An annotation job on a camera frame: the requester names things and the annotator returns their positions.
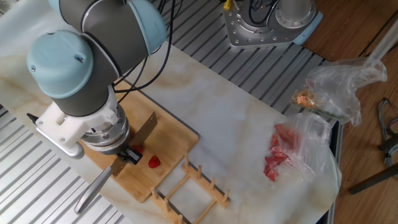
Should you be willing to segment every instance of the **plastic bag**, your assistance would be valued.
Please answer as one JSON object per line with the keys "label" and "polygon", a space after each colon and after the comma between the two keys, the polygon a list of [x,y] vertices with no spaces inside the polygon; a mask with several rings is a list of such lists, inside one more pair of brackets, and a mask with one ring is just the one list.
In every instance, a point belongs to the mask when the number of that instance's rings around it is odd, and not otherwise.
{"label": "plastic bag", "polygon": [[370,83],[387,81],[387,71],[380,60],[356,58],[319,66],[310,71],[293,102],[353,126],[362,122],[361,105],[355,91]]}
{"label": "plastic bag", "polygon": [[265,175],[275,182],[276,168],[283,163],[299,170],[309,181],[322,175],[330,150],[330,132],[331,125],[313,113],[299,113],[276,124]]}

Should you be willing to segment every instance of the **white marble surface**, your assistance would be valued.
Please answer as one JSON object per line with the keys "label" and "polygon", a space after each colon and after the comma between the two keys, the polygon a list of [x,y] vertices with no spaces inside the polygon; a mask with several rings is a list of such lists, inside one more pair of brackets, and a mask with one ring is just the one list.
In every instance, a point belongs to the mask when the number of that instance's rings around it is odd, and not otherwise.
{"label": "white marble surface", "polygon": [[[31,24],[40,21],[40,26],[28,30],[29,36],[22,38],[23,32],[5,24],[7,14],[0,19],[0,103],[34,130],[25,114],[40,115],[51,101],[26,68],[27,49],[40,34],[58,27],[69,28],[57,20],[46,0],[22,0],[19,7],[11,9],[12,16],[21,16],[28,7],[41,7],[40,13],[24,15]],[[149,58],[139,83],[157,73],[166,49],[164,45]],[[264,157],[274,124],[285,117],[178,49],[172,48],[165,71],[144,92],[200,134],[199,143],[190,153],[191,162],[201,164],[208,178],[216,177],[219,188],[231,189],[230,206],[215,206],[202,223],[316,223],[334,202],[341,174],[331,154],[325,175],[312,183],[284,166],[277,182],[271,182],[262,172]],[[52,149],[88,182],[101,172],[87,157],[73,160]],[[167,194],[182,178],[183,172],[176,168],[159,191]],[[150,200],[137,203],[113,180],[106,183],[101,194],[133,223],[169,223]],[[211,198],[188,181],[170,202],[193,222]]]}

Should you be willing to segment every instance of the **light blue joint cap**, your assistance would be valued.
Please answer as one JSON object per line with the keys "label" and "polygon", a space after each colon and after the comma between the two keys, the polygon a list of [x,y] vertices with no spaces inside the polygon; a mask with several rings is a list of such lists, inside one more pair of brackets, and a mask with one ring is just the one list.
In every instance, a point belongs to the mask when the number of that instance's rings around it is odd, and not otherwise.
{"label": "light blue joint cap", "polygon": [[79,35],[59,30],[39,37],[27,55],[27,67],[48,96],[62,99],[86,85],[93,71],[93,53]]}
{"label": "light blue joint cap", "polygon": [[293,43],[297,45],[304,44],[304,42],[310,37],[312,32],[315,30],[315,28],[317,28],[322,18],[323,14],[318,12],[315,18],[310,23],[310,25],[298,37],[296,37],[296,39],[293,40]]}
{"label": "light blue joint cap", "polygon": [[128,4],[131,6],[141,28],[148,55],[151,55],[167,38],[163,18],[148,0],[132,0]]}
{"label": "light blue joint cap", "polygon": [[61,15],[60,0],[49,0],[49,3],[51,8],[53,8],[55,12]]}

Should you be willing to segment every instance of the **metal slat table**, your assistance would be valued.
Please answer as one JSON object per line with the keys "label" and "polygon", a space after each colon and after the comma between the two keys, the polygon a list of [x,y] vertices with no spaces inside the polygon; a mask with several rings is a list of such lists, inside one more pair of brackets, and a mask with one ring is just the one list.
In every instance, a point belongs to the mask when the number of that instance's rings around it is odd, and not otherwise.
{"label": "metal slat table", "polygon": [[[152,3],[157,7],[159,0]],[[166,24],[170,8],[169,1],[163,13]],[[290,98],[309,70],[329,63],[294,44],[232,49],[222,5],[216,0],[183,0],[175,19],[172,43],[286,116],[303,111],[291,105]],[[338,160],[342,125],[336,123],[333,129],[336,139],[331,148]],[[5,108],[0,110],[1,223],[132,223],[100,195],[78,217],[73,208],[87,186]],[[333,223],[333,216],[334,205],[318,223]]]}

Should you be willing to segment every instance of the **yellow connector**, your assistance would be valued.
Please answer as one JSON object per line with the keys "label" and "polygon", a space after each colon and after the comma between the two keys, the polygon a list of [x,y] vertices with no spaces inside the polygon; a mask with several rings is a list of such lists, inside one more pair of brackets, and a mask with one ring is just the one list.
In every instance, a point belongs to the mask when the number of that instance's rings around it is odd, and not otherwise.
{"label": "yellow connector", "polygon": [[224,3],[224,9],[231,9],[232,0],[226,0]]}

